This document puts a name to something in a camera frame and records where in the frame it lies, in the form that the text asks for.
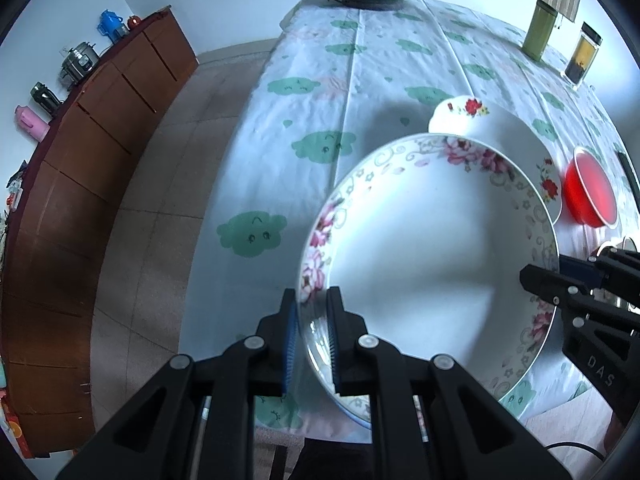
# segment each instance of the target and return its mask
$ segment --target kettle base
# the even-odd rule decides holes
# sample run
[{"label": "kettle base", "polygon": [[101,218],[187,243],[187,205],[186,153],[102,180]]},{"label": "kettle base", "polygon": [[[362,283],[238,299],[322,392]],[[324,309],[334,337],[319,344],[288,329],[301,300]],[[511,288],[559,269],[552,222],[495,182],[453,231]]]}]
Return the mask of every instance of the kettle base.
[{"label": "kettle base", "polygon": [[342,4],[365,10],[399,10],[404,7],[404,0],[342,0]]}]

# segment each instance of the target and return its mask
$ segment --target baseboard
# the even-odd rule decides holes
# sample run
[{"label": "baseboard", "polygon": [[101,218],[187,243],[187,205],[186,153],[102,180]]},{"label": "baseboard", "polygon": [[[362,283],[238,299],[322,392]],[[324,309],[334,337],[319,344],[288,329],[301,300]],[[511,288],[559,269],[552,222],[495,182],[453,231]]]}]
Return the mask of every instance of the baseboard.
[{"label": "baseboard", "polygon": [[270,52],[276,43],[278,38],[272,40],[260,40],[251,41],[249,43],[241,43],[237,45],[226,46],[217,50],[210,50],[209,52],[203,52],[198,54],[199,64],[210,63],[211,61],[220,61],[221,59],[228,59],[236,56],[246,56],[247,54],[260,54],[263,52]]}]

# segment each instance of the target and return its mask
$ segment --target table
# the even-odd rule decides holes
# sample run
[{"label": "table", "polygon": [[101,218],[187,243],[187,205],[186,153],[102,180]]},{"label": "table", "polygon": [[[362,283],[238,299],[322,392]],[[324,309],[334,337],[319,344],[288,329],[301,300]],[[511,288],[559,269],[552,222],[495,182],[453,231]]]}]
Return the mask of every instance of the table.
[{"label": "table", "polygon": [[[585,258],[605,240],[638,233],[638,211],[615,153],[624,150],[622,140],[593,92],[585,85],[574,91],[560,77],[567,60],[555,49],[535,63],[520,51],[522,30],[435,0],[407,0],[398,12],[302,0],[281,26],[209,199],[180,352],[207,358],[254,333],[257,321],[278,308],[284,288],[296,286],[306,236],[334,185],[377,147],[426,132],[448,96],[473,94],[516,114],[562,172],[576,145],[600,159],[620,222],[615,230],[594,230],[575,224],[563,208],[555,225],[561,253]],[[346,142],[322,150],[318,136],[335,132]],[[268,227],[268,237],[246,236],[256,221]],[[591,387],[561,345],[555,322],[541,354],[503,401],[514,416],[542,413]],[[298,341],[286,397],[256,399],[257,424],[370,442],[369,430],[327,396],[304,354]]]}]

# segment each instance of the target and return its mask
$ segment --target white bowl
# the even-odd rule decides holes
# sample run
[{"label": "white bowl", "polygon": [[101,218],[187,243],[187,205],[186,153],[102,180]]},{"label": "white bowl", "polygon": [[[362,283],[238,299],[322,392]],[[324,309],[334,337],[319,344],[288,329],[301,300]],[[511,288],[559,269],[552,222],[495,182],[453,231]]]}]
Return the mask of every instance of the white bowl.
[{"label": "white bowl", "polygon": [[[548,212],[522,171],[481,142],[418,134],[370,154],[338,185],[306,241],[297,297],[309,362],[334,393],[324,307],[345,309],[403,353],[452,355],[500,399],[537,357],[554,308],[520,269],[558,269]],[[368,397],[339,397],[369,421]]]},{"label": "white bowl", "polygon": [[433,112],[429,131],[479,140],[504,153],[535,184],[556,223],[562,210],[562,180],[549,150],[521,119],[491,101],[462,95]]}]

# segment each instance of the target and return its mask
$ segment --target screw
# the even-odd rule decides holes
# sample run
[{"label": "screw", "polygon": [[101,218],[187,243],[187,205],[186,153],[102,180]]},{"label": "screw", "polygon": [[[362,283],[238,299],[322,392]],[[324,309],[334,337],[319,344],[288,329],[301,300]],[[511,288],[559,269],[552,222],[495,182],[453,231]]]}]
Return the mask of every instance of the screw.
[{"label": "screw", "polygon": [[453,357],[446,354],[436,355],[432,360],[436,368],[439,368],[440,370],[451,370],[455,364]]},{"label": "screw", "polygon": [[361,335],[358,338],[358,344],[363,348],[375,348],[380,343],[379,339],[374,335]]},{"label": "screw", "polygon": [[244,340],[244,346],[246,346],[249,350],[257,350],[258,348],[262,348],[264,346],[264,339],[262,339],[259,335],[249,336]]},{"label": "screw", "polygon": [[169,366],[174,370],[184,370],[187,366],[189,366],[190,362],[191,359],[189,359],[188,355],[179,354],[171,358],[171,360],[169,361]]}]

